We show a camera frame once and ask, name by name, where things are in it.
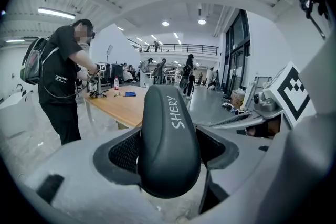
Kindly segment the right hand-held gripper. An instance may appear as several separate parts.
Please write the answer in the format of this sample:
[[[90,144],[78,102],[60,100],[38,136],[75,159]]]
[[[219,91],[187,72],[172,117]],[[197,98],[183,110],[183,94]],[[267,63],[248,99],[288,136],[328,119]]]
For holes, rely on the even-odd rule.
[[[269,82],[262,92],[254,94],[254,109],[266,119],[283,113],[291,128],[303,118],[316,113],[307,89],[299,78],[299,69],[289,62]],[[265,122],[262,117],[249,118],[251,113],[241,113],[214,123],[215,129],[244,129]]]

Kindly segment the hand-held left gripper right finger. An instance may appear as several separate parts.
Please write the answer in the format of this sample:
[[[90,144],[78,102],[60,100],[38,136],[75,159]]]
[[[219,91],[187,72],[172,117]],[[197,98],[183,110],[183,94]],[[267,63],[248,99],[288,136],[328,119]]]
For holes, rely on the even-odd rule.
[[[194,223],[278,223],[271,186],[278,170],[278,137],[243,136],[196,127],[207,169]]]

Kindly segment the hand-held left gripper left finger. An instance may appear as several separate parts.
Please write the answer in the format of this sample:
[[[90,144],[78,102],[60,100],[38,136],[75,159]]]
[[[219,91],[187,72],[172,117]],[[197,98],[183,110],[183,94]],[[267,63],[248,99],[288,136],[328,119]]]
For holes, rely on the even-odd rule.
[[[163,223],[135,172],[140,128],[71,142],[25,179],[58,211],[83,223]]]

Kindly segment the person's right hand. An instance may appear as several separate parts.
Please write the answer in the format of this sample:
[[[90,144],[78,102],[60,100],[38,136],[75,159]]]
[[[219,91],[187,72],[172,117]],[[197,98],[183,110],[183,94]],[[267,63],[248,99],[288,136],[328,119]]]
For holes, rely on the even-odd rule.
[[[245,127],[245,130],[248,136],[273,139],[273,137],[279,133],[280,125],[281,117],[277,116],[273,119],[265,121],[262,124]]]

